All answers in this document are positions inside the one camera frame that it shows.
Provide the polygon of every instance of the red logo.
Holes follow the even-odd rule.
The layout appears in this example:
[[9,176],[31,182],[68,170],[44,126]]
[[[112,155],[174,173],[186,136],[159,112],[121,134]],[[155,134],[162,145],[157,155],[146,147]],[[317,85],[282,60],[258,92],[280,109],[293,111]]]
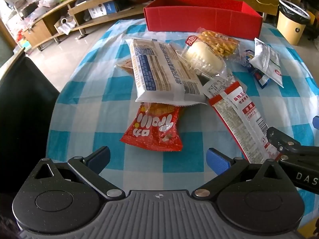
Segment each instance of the red logo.
[[192,46],[192,44],[195,42],[195,40],[197,40],[197,36],[195,35],[192,35],[192,36],[189,36],[185,43],[188,45],[188,46]]
[[277,69],[275,69],[275,73],[281,76],[281,73]]

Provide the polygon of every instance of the open red cardboard box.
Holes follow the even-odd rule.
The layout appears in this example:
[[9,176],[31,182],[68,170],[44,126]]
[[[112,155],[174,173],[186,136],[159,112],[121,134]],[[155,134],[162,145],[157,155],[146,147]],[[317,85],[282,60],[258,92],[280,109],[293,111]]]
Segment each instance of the open red cardboard box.
[[154,0],[144,8],[149,31],[196,32],[205,28],[228,36],[259,37],[263,18],[237,0]]

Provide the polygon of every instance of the floor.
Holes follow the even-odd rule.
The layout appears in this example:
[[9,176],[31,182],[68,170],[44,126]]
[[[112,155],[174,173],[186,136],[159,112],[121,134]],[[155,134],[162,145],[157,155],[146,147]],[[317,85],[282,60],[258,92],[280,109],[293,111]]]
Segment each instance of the floor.
[[[72,32],[59,45],[51,41],[43,51],[35,49],[29,57],[48,80],[61,91],[81,60],[113,23],[88,28],[86,31],[90,34],[80,40],[75,39],[79,36],[79,32]],[[302,36],[298,46],[294,48],[312,73],[316,83],[319,84],[319,51],[313,42],[306,36]]]

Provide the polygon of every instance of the trash can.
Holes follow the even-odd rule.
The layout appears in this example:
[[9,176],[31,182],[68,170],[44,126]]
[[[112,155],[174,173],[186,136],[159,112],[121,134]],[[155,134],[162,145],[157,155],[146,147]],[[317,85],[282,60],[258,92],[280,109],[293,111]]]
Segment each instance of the trash can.
[[279,0],[279,18],[277,29],[291,45],[297,45],[305,29],[310,22],[307,12],[292,2]]

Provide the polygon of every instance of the blue label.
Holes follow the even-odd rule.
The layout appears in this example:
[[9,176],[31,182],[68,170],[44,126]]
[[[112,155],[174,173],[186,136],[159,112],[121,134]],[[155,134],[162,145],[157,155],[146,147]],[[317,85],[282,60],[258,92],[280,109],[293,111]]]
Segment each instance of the blue label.
[[146,86],[146,90],[148,91],[156,91],[156,85],[154,82],[154,78],[152,75],[152,71],[150,68],[150,64],[148,63],[148,59],[146,55],[139,55],[138,59],[141,64],[141,69],[144,77],[144,82]]

